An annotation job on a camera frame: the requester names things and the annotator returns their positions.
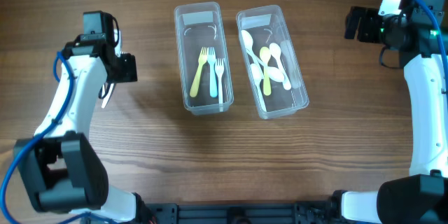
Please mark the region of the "slim white plastic spoon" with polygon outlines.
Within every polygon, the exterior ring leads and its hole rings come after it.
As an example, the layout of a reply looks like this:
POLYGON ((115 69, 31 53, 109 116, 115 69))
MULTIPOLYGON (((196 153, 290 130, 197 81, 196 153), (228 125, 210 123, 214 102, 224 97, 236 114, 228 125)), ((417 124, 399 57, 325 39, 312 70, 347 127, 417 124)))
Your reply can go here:
POLYGON ((260 69, 258 58, 255 56, 255 53, 253 52, 252 36, 246 30, 241 30, 241 37, 243 38, 246 52, 252 57, 254 64, 260 69))

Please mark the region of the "thin-handled white plastic spoon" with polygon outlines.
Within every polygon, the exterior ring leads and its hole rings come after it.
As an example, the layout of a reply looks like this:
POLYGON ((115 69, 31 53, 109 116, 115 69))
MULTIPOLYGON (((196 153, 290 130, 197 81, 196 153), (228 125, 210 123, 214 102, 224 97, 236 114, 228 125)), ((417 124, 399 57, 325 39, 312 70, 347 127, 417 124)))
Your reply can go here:
POLYGON ((260 83, 261 83, 261 80, 263 79, 261 71, 259 70, 259 68, 257 67, 257 65, 255 63, 252 63, 250 65, 250 67, 251 67, 251 73, 252 73, 252 77, 253 77, 253 80, 255 83, 255 87, 258 92, 258 101, 260 103, 260 107, 264 112, 266 112, 267 109, 266 109, 263 94, 262 94, 262 91, 260 88, 260 83))

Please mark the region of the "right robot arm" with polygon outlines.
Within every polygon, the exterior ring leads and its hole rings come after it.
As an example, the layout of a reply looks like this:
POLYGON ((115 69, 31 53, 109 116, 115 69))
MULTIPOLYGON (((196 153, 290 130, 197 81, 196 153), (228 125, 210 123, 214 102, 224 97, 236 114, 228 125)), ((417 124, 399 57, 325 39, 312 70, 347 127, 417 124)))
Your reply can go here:
POLYGON ((378 43, 399 54, 412 107, 409 174, 370 192, 337 191, 329 221, 447 222, 447 0, 382 0, 378 9, 354 6, 346 39, 378 43))

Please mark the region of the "broad white plastic spoon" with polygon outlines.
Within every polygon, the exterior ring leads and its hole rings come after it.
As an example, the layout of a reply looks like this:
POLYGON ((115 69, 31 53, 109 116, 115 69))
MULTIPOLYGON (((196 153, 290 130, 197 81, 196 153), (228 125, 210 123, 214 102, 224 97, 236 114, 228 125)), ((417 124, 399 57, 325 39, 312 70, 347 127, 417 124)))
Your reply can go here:
POLYGON ((268 66, 261 59, 258 59, 258 62, 263 66, 264 72, 267 73, 267 76, 275 82, 282 83, 284 81, 284 74, 278 68, 273 66, 268 66))

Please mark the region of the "wide-handled white plastic fork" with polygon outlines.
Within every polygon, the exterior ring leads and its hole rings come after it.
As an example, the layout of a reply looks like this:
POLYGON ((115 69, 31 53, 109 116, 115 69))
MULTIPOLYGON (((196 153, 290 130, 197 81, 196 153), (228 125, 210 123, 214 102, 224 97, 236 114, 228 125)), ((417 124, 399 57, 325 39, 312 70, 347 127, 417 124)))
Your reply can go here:
POLYGON ((215 98, 218 96, 217 82, 216 82, 216 53, 214 47, 207 48, 207 62, 209 64, 209 94, 211 97, 215 98))

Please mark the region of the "cream yellow plastic fork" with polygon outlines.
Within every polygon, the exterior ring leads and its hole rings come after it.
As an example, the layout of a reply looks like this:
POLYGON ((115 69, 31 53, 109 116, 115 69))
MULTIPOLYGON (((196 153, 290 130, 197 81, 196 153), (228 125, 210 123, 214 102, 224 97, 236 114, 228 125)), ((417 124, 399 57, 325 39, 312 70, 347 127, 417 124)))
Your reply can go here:
POLYGON ((200 52, 199 57, 198 57, 197 70, 196 70, 195 77, 193 79, 192 86, 191 86, 191 89, 190 89, 190 96, 191 97, 196 97, 197 94, 198 94, 199 86, 200 86, 200 78, 201 78, 201 75, 202 75, 202 67, 207 62, 207 56, 208 56, 208 48, 207 47, 202 47, 201 52, 200 52))

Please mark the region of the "thick-handled white plastic spoon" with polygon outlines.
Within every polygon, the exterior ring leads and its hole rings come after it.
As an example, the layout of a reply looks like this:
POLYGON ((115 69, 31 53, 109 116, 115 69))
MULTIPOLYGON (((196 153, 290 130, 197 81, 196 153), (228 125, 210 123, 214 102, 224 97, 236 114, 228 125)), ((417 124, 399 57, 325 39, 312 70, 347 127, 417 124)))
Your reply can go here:
POLYGON ((273 58, 276 60, 277 66, 279 68, 279 70, 282 72, 283 76, 284 76, 284 80, 282 82, 283 84, 283 88, 285 90, 290 90, 292 88, 291 86, 291 82, 289 81, 289 78, 286 74, 286 71, 284 69, 284 66, 281 62, 281 48, 277 43, 271 43, 269 45, 269 51, 271 52, 271 55, 273 56, 273 58))

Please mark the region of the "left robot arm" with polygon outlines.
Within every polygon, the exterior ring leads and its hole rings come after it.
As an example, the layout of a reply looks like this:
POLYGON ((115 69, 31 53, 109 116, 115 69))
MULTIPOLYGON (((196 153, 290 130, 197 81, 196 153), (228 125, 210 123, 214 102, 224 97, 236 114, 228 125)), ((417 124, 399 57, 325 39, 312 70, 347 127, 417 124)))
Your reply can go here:
POLYGON ((138 194, 110 185, 88 141, 96 101, 111 94, 115 84, 138 79, 135 57, 121 45, 116 18, 98 10, 83 14, 83 33, 57 53, 62 72, 50 109, 32 138, 16 142, 1 185, 1 209, 9 221, 6 188, 14 169, 37 212, 105 223, 158 221, 138 194))

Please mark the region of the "cream yellow plastic spoon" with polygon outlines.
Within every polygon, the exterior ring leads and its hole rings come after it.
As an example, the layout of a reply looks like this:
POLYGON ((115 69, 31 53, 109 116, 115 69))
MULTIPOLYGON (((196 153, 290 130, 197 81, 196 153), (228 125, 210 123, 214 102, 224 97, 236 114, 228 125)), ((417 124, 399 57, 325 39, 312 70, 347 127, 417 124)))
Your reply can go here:
POLYGON ((260 49, 260 58, 262 62, 265 64, 263 69, 264 74, 264 81, 263 81, 263 94, 265 96, 270 96, 272 93, 271 84, 270 84, 270 77, 269 77, 269 71, 268 71, 268 63, 270 60, 271 54, 268 47, 262 47, 260 49))

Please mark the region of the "long white plastic fork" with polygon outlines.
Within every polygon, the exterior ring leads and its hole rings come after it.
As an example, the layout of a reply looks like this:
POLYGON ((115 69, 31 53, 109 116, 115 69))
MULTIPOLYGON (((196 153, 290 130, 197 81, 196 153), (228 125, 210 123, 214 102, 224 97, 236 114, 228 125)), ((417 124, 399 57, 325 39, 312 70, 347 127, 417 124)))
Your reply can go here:
POLYGON ((107 106, 107 104, 108 104, 108 102, 109 102, 109 100, 110 100, 110 98, 111 98, 111 96, 113 94, 114 89, 115 89, 115 84, 114 83, 104 84, 103 87, 101 88, 100 98, 102 100, 101 107, 103 109, 106 108, 106 106, 107 106))

